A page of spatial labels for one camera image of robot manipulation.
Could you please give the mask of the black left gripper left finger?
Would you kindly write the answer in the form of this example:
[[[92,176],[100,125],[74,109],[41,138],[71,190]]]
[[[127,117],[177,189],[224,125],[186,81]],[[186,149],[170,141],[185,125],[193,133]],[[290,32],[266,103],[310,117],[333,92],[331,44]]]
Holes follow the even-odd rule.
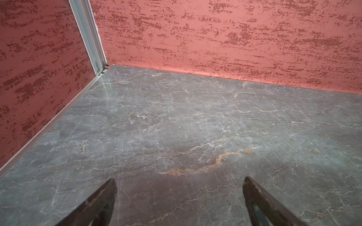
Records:
[[[57,225],[108,226],[112,218],[116,196],[116,182],[114,179],[109,179]]]

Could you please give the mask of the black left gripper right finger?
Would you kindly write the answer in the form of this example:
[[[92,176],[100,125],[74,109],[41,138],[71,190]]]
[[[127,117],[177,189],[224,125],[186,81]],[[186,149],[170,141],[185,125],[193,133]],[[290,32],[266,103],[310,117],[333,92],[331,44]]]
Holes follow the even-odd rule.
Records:
[[[253,226],[306,226],[251,177],[245,177],[243,195]]]

